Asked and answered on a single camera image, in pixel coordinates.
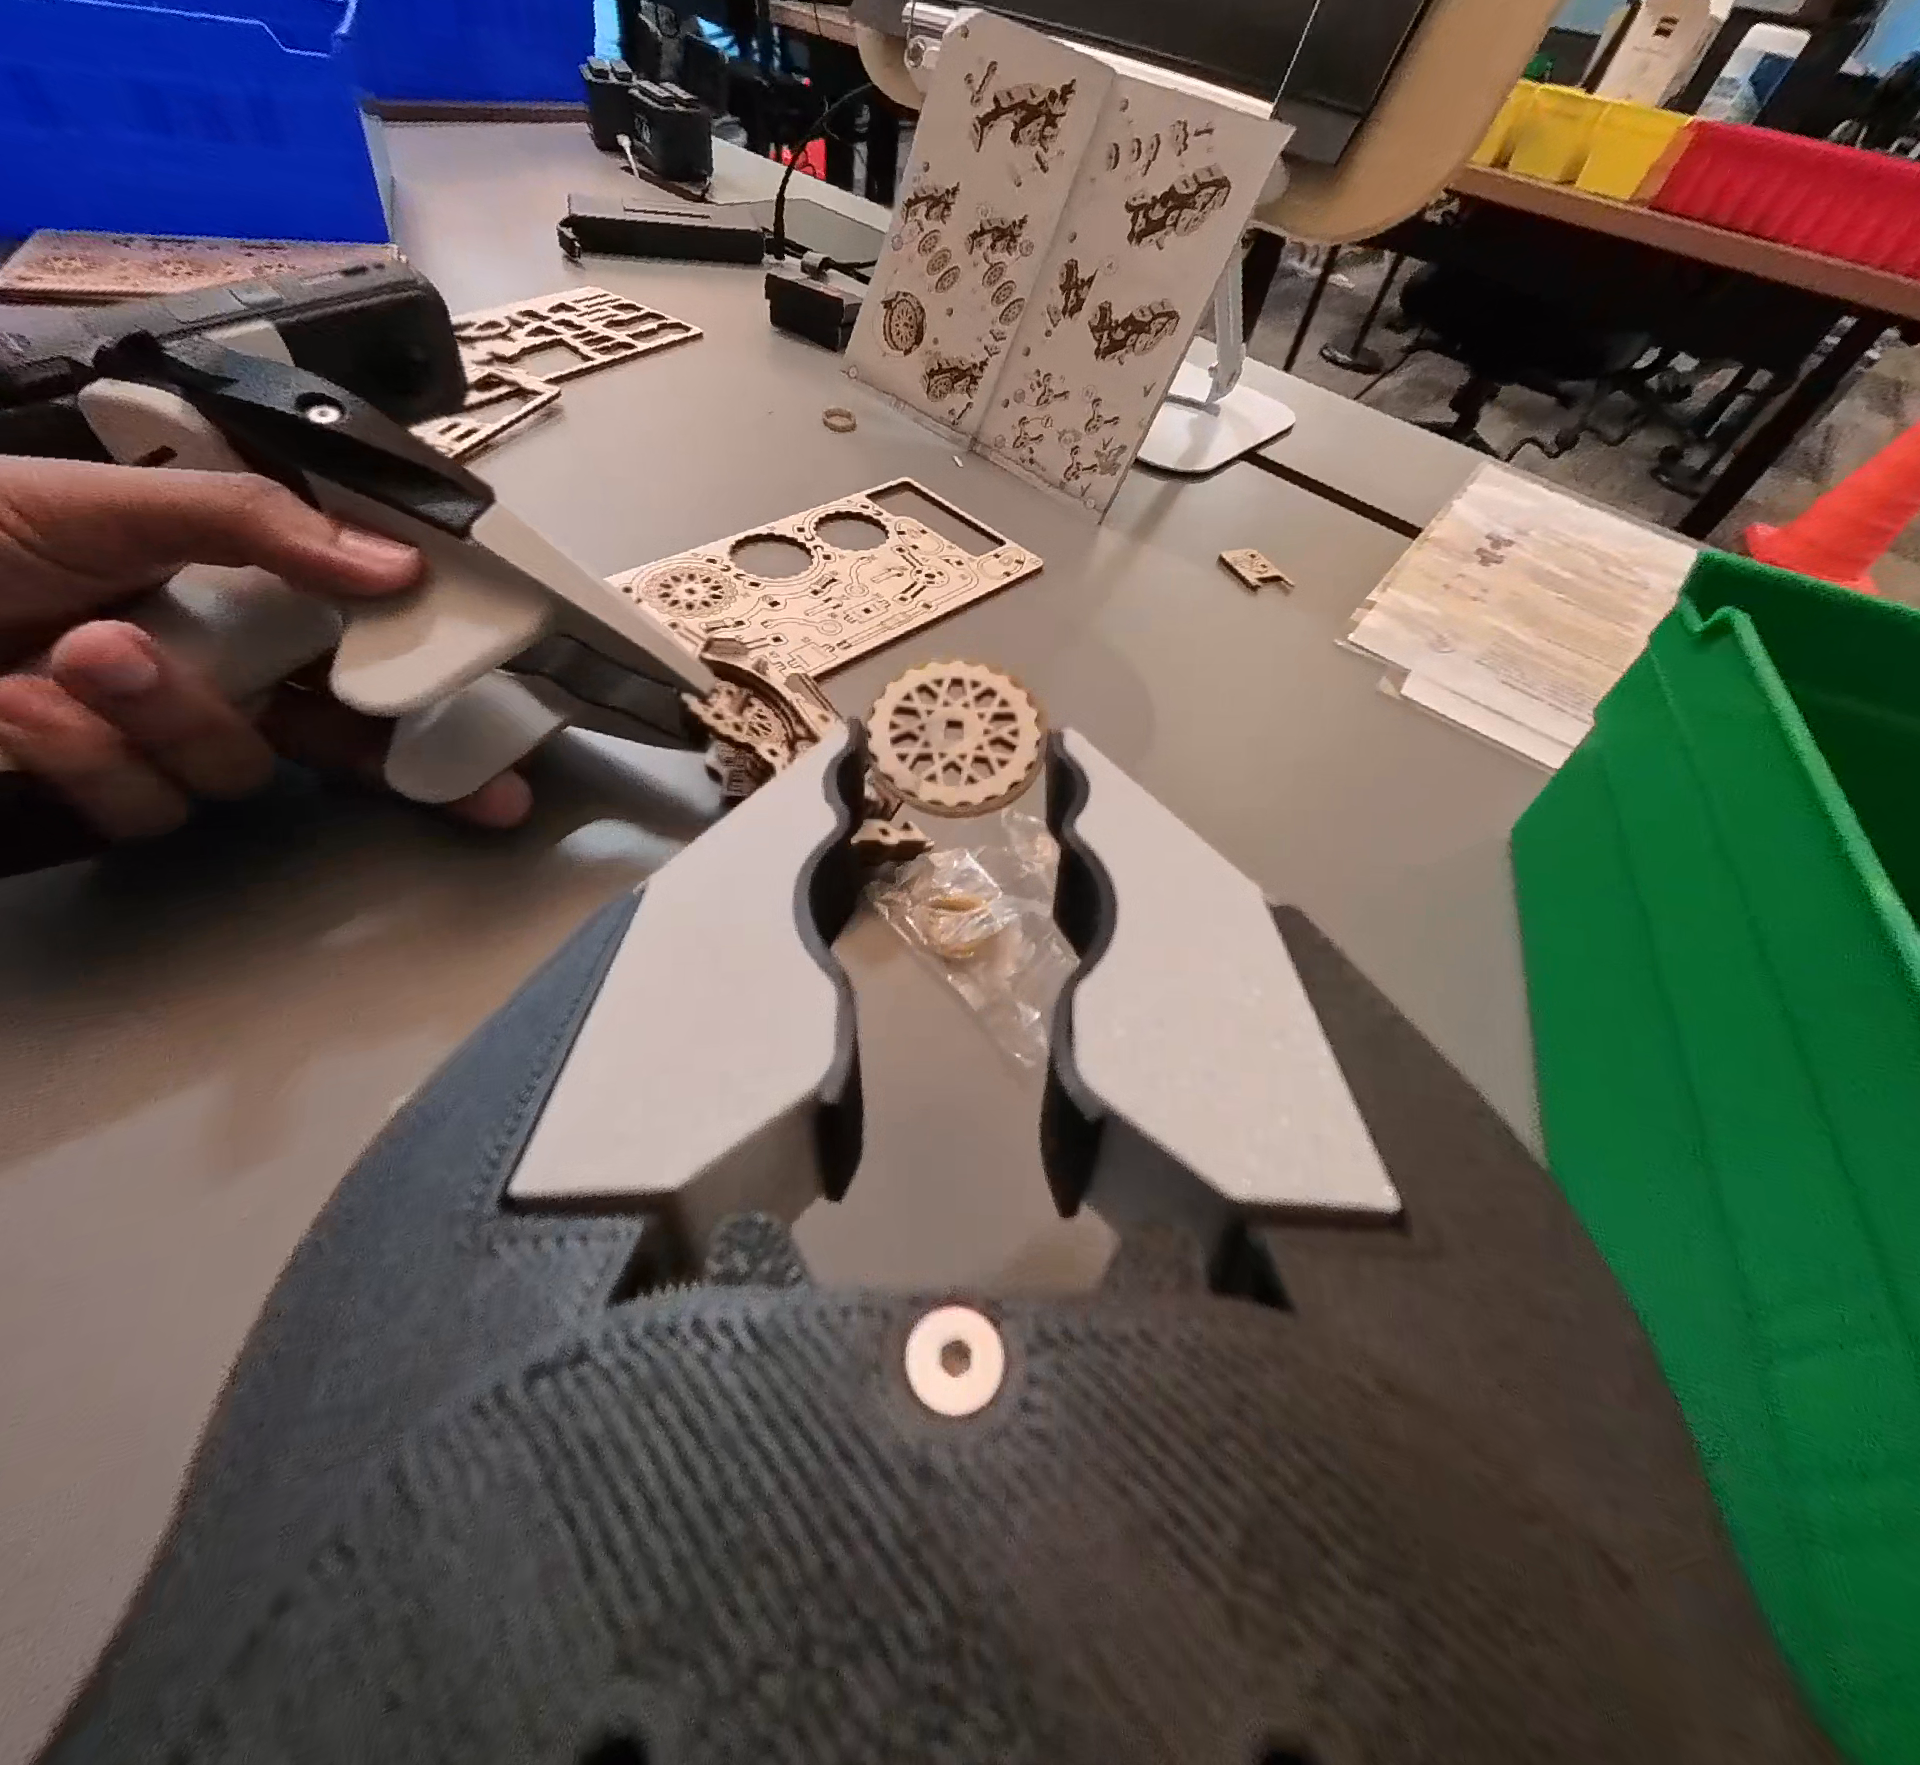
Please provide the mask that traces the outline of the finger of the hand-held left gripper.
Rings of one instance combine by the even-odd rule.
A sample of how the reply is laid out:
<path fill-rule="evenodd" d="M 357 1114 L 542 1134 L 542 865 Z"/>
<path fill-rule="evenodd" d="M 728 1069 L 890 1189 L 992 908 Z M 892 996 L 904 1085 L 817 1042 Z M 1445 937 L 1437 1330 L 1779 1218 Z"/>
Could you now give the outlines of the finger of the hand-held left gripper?
<path fill-rule="evenodd" d="M 547 636 L 505 668 L 399 719 L 387 742 L 387 786 L 419 804 L 453 804 L 514 769 L 541 744 L 582 728 L 626 744 L 697 748 L 693 714 L 712 699 L 712 673 L 693 685 L 654 660 L 626 666 L 582 642 Z"/>
<path fill-rule="evenodd" d="M 461 534 L 386 506 L 374 531 L 419 553 L 404 593 L 349 607 L 329 685 L 349 708 L 399 719 L 521 662 L 587 704 L 679 719 L 713 676 L 670 627 L 561 553 L 505 504 Z"/>

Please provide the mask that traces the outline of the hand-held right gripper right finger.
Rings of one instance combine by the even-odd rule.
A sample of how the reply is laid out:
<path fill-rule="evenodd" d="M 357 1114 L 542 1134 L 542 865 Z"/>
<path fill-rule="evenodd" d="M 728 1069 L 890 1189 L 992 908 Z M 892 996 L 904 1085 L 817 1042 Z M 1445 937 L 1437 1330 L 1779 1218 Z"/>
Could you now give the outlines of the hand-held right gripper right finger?
<path fill-rule="evenodd" d="M 1404 1200 L 1261 885 L 1092 740 L 1047 742 L 1044 1180 L 1063 1218 L 1393 1224 Z"/>

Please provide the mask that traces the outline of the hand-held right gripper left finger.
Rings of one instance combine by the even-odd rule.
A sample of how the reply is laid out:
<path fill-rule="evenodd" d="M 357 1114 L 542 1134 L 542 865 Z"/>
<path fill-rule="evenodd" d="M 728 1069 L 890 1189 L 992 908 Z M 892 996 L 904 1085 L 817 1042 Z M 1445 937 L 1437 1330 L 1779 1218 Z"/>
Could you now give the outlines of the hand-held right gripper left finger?
<path fill-rule="evenodd" d="M 791 1224 L 861 1158 L 853 991 L 866 735 L 827 728 L 637 893 L 507 1185 L 528 1213 L 635 1210 L 702 1246 Z"/>

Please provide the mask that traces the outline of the wooden model car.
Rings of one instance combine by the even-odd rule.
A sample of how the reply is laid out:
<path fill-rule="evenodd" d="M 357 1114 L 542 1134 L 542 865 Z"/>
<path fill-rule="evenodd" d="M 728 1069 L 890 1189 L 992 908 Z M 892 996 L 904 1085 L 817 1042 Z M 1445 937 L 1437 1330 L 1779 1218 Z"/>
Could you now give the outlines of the wooden model car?
<path fill-rule="evenodd" d="M 787 668 L 768 649 L 719 637 L 699 649 L 713 692 L 686 699 L 686 713 L 708 733 L 705 770 L 722 809 L 765 790 L 846 717 L 810 676 Z M 881 776 L 871 733 L 861 733 L 866 769 L 852 850 L 863 865 L 905 865 L 934 851 L 927 832 L 905 816 L 897 790 Z"/>

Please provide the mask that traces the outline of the round wooden spoked wheel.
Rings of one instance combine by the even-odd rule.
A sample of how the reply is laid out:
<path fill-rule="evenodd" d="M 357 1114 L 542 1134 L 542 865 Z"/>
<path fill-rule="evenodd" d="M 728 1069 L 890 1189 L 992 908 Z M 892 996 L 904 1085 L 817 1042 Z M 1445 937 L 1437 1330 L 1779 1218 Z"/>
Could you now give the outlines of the round wooden spoked wheel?
<path fill-rule="evenodd" d="M 878 783 L 939 819 L 1012 804 L 1039 776 L 1044 740 L 1043 708 L 1018 679 L 961 660 L 900 675 L 866 720 Z"/>

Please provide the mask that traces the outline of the grey desk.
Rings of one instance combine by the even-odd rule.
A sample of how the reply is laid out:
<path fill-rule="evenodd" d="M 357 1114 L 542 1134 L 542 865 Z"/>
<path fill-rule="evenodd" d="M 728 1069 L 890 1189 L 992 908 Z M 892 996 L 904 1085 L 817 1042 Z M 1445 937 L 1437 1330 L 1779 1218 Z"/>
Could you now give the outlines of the grey desk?
<path fill-rule="evenodd" d="M 703 330 L 587 378 L 479 462 L 618 573 L 895 479 L 1043 573 L 831 679 L 861 713 L 924 657 L 1043 699 L 1298 906 L 1541 1146 L 1507 856 L 1541 769 L 1390 696 L 1354 611 L 1475 458 L 1293 379 L 1276 458 L 1136 473 L 1106 522 L 959 456 L 775 333 L 745 271 L 567 273 L 569 195 L 618 190 L 567 125 L 390 132 L 398 239 L 457 314 L 572 280 Z M 1246 592 L 1216 555 L 1294 579 Z M 110 864 L 5 883 L 1 1747 L 91 1671 L 301 1235 L 398 1105 L 712 809 L 691 760 L 567 742 L 518 838 L 301 782 Z"/>

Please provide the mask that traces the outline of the person's left hand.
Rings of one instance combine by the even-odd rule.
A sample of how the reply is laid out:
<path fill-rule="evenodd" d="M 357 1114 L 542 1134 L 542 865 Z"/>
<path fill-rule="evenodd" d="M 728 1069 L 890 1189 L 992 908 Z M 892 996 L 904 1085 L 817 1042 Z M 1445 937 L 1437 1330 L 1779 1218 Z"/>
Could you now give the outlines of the person's left hand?
<path fill-rule="evenodd" d="M 1 742 L 105 840 L 179 828 L 293 760 L 379 787 L 387 733 L 320 692 L 233 707 L 125 616 L 187 565 L 261 570 L 323 600 L 413 586 L 419 553 L 284 487 L 204 470 L 1 462 Z"/>

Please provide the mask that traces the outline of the wooden puzzle sheet cut out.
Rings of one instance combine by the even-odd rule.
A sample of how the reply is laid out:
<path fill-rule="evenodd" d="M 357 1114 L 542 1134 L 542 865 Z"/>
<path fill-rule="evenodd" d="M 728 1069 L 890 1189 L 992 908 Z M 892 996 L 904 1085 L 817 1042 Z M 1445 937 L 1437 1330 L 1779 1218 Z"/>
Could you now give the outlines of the wooden puzzle sheet cut out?
<path fill-rule="evenodd" d="M 567 386 L 697 343 L 703 330 L 601 286 L 572 286 L 452 317 L 468 389 L 461 405 L 413 427 L 437 454 L 468 462 L 553 417 Z"/>

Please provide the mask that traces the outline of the clear plastic bag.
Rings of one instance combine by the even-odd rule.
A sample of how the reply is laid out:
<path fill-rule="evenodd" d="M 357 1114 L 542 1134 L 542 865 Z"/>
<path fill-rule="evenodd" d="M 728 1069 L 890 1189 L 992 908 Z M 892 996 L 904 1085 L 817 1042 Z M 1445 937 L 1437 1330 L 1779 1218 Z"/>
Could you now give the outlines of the clear plastic bag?
<path fill-rule="evenodd" d="M 1049 1057 L 1053 1008 L 1074 964 L 1054 920 L 1058 845 L 1043 818 L 1024 808 L 959 821 L 952 830 L 959 836 L 955 845 L 881 868 L 868 901 L 1007 1060 L 1040 1072 Z M 996 895 L 1009 915 L 1007 930 L 973 958 L 934 957 L 919 940 L 918 908 L 938 889 Z"/>

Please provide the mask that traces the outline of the dark wooden puzzle sheet stack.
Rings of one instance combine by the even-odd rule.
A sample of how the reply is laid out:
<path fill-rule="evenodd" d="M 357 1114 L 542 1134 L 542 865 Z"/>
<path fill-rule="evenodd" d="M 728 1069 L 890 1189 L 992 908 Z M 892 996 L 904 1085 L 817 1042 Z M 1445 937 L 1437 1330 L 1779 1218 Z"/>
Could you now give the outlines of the dark wooden puzzle sheet stack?
<path fill-rule="evenodd" d="M 390 245 L 34 232 L 5 252 L 8 306 L 106 306 L 396 264 Z"/>

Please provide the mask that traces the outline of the long black bar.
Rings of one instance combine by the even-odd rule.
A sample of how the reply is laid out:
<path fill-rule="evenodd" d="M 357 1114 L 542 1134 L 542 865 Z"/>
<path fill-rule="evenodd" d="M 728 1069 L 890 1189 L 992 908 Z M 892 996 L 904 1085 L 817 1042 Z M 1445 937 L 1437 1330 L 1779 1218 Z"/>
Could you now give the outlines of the long black bar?
<path fill-rule="evenodd" d="M 767 258 L 768 235 L 752 209 L 571 195 L 557 225 L 571 263 L 587 257 L 676 264 L 752 264 Z"/>

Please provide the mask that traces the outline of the black charger device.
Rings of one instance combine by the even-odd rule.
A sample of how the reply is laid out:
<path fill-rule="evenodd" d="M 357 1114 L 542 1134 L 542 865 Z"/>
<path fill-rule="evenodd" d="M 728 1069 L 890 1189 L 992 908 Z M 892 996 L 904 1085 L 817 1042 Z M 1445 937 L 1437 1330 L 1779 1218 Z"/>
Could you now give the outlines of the black charger device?
<path fill-rule="evenodd" d="M 713 145 L 708 106 L 684 88 L 643 78 L 624 61 L 581 67 L 589 138 L 637 176 L 684 195 L 705 197 Z"/>

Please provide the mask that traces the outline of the small black box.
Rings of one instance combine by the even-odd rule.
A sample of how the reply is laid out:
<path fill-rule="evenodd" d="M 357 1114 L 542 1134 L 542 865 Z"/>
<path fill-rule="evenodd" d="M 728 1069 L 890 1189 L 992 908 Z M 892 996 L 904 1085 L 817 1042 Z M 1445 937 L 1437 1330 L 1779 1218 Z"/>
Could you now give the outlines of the small black box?
<path fill-rule="evenodd" d="M 866 283 L 837 271 L 808 273 L 789 264 L 765 271 L 772 330 L 832 355 L 849 350 L 866 292 Z"/>

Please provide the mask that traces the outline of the wooden puzzle sheet round holes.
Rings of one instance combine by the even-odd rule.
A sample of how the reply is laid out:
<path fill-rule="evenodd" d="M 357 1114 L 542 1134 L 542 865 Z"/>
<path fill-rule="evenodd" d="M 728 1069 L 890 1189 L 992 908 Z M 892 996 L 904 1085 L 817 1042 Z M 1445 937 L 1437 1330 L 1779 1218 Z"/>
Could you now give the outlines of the wooden puzzle sheet round holes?
<path fill-rule="evenodd" d="M 1043 560 L 900 479 L 611 578 L 695 648 L 733 642 L 837 675 L 998 592 Z"/>

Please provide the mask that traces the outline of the green plastic bin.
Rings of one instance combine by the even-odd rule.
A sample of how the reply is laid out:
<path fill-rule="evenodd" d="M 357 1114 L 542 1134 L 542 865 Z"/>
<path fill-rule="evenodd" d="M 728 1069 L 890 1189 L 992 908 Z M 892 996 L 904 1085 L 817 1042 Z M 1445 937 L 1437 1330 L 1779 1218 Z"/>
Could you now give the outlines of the green plastic bin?
<path fill-rule="evenodd" d="M 1549 1168 L 1851 1762 L 1917 1758 L 1917 619 L 1728 553 L 1510 836 Z"/>

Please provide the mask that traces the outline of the stack of printed papers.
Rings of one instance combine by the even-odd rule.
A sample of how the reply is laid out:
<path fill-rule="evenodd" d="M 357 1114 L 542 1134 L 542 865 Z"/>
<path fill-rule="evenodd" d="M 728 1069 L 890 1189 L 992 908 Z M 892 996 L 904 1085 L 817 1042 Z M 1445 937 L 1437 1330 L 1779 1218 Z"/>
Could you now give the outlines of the stack of printed papers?
<path fill-rule="evenodd" d="M 1381 688 L 1552 773 L 1674 606 L 1697 546 L 1478 461 L 1351 616 Z"/>

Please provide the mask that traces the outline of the printed instruction booklet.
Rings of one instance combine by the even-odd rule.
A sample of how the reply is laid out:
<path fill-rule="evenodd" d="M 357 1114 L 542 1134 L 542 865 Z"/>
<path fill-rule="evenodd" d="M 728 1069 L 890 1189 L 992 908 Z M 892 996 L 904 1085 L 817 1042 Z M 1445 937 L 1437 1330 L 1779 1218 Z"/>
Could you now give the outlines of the printed instruction booklet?
<path fill-rule="evenodd" d="M 849 378 L 1106 516 L 1291 127 L 989 13 L 944 34 Z"/>

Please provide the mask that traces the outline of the silver monitor stand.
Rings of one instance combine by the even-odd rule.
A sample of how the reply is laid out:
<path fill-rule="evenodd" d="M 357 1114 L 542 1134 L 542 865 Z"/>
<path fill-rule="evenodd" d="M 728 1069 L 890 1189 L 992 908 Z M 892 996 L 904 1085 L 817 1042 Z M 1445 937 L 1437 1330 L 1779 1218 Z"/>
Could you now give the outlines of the silver monitor stand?
<path fill-rule="evenodd" d="M 1153 413 L 1136 449 L 1136 467 L 1178 479 L 1212 476 L 1289 439 L 1298 412 L 1251 381 L 1246 352 L 1244 260 L 1240 235 L 1216 264 L 1208 294 L 1184 291 Z"/>

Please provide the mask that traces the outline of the black office chair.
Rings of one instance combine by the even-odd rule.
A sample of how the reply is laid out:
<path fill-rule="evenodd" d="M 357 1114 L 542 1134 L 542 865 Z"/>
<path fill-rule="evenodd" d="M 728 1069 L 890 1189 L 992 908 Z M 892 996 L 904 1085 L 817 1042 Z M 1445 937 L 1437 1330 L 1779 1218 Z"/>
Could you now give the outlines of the black office chair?
<path fill-rule="evenodd" d="M 1828 321 L 1800 294 L 1726 267 L 1588 235 L 1467 227 L 1417 258 L 1400 314 L 1414 352 L 1460 368 L 1440 434 L 1482 456 L 1482 417 L 1522 387 L 1566 409 L 1507 454 L 1549 458 L 1592 439 L 1618 449 L 1659 429 L 1654 483 L 1692 497 L 1725 453 L 1740 398 L 1788 386 Z"/>

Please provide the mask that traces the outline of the orange traffic cone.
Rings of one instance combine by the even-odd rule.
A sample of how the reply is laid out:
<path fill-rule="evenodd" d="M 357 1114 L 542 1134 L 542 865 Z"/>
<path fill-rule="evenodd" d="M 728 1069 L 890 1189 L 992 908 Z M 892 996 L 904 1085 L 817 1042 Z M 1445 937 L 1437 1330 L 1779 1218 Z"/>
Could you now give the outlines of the orange traffic cone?
<path fill-rule="evenodd" d="M 1819 583 L 1877 593 L 1874 568 L 1915 514 L 1917 427 L 1912 427 L 1788 522 L 1749 524 L 1740 551 Z"/>

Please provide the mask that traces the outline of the wooden side table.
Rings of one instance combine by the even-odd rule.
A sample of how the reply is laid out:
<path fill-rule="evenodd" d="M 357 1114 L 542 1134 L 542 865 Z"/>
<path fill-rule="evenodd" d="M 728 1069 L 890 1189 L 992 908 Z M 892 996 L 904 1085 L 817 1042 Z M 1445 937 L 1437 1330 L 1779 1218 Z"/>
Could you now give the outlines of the wooden side table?
<path fill-rule="evenodd" d="M 1913 276 L 1492 167 L 1460 167 L 1449 199 L 1453 237 L 1481 229 L 1500 245 L 1500 269 L 1557 297 L 1631 298 L 1659 350 L 1725 352 L 1764 376 L 1742 430 L 1681 512 L 1692 540 L 1740 508 L 1884 337 L 1915 343 Z"/>

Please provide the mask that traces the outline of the red plastic bin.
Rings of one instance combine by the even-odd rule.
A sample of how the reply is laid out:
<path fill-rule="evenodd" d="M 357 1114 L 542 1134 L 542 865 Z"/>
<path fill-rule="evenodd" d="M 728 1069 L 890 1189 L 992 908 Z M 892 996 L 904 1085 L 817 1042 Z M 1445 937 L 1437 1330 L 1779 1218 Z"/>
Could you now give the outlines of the red plastic bin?
<path fill-rule="evenodd" d="M 1917 276 L 1917 162 L 1784 132 L 1691 121 L 1646 183 L 1667 217 L 1840 264 Z"/>

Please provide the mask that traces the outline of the white cardboard box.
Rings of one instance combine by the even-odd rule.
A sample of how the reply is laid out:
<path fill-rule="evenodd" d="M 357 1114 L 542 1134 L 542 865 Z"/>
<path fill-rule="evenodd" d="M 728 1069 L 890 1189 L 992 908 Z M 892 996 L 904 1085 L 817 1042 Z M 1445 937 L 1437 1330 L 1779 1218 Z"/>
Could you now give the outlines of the white cardboard box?
<path fill-rule="evenodd" d="M 1737 0 L 1640 0 L 1605 70 L 1588 92 L 1649 109 L 1667 107 L 1697 76 Z"/>
<path fill-rule="evenodd" d="M 1799 24 L 1754 23 L 1713 78 L 1694 117 L 1715 123 L 1757 125 L 1806 54 L 1812 31 Z"/>

